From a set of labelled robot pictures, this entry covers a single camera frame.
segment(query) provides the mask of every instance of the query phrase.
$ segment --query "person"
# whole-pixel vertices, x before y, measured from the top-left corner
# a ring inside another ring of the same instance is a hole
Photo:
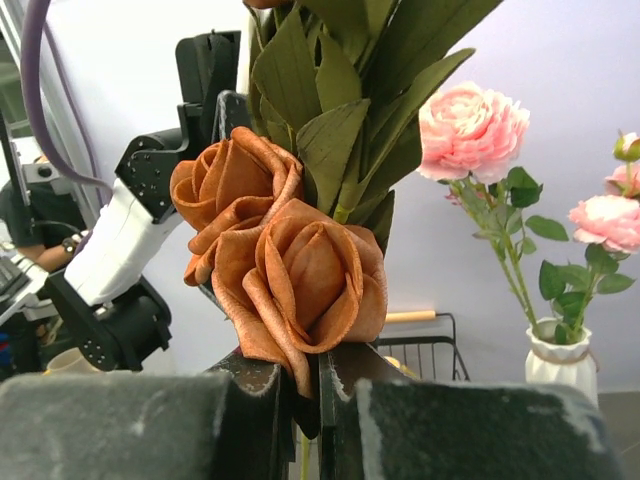
[[[48,160],[42,156],[36,163]],[[58,195],[48,183],[31,184],[29,191],[35,224],[22,206],[20,191],[11,182],[0,190],[0,220],[6,224],[18,253],[47,272],[55,272],[71,261],[81,240],[77,232],[87,227],[70,194]]]
[[[41,156],[35,163],[48,163]],[[0,190],[0,220],[4,221],[15,249],[47,272],[60,270],[73,258],[81,237],[74,232],[86,230],[80,209],[70,194],[58,195],[48,183],[30,184],[30,211],[24,208],[20,191],[8,182]],[[62,326],[55,317],[50,322],[29,322],[16,313],[0,332],[8,335],[9,349],[16,373],[42,369],[40,347],[51,346]]]

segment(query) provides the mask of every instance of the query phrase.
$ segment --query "twine on vase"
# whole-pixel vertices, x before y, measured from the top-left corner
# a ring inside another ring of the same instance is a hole
[[[531,348],[531,352],[533,352],[533,354],[543,362],[552,363],[554,365],[575,365],[576,363],[579,363],[590,356],[593,359],[593,363],[596,364],[596,373],[600,371],[600,362],[598,362],[598,359],[595,357],[590,348],[587,348],[578,358],[567,358],[564,360],[561,358],[552,358],[546,356],[535,347]]]

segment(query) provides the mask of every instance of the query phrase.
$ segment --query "wire basket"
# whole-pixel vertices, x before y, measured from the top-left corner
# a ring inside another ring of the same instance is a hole
[[[437,313],[428,322],[436,320],[447,321],[451,334],[382,336],[376,343],[378,352],[395,358],[421,380],[438,381],[444,377],[469,381],[469,372],[458,350],[455,317],[451,313]],[[438,360],[443,357],[451,358],[450,366],[439,365]]]

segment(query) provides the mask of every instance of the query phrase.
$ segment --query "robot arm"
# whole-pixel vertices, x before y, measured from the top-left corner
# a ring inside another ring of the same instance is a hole
[[[141,370],[154,350],[168,348],[169,309],[142,271],[182,221],[169,192],[173,169],[219,138],[218,97],[235,89],[239,50],[239,32],[213,32],[178,44],[185,102],[178,106],[180,128],[131,141],[116,168],[113,197],[89,241],[47,280],[58,312],[97,368]],[[245,110],[241,123],[248,122]]]

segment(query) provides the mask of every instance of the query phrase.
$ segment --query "flower bud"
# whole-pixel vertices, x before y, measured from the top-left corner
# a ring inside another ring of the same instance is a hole
[[[625,162],[640,160],[640,137],[636,132],[620,134],[620,138],[613,147],[613,156]]]

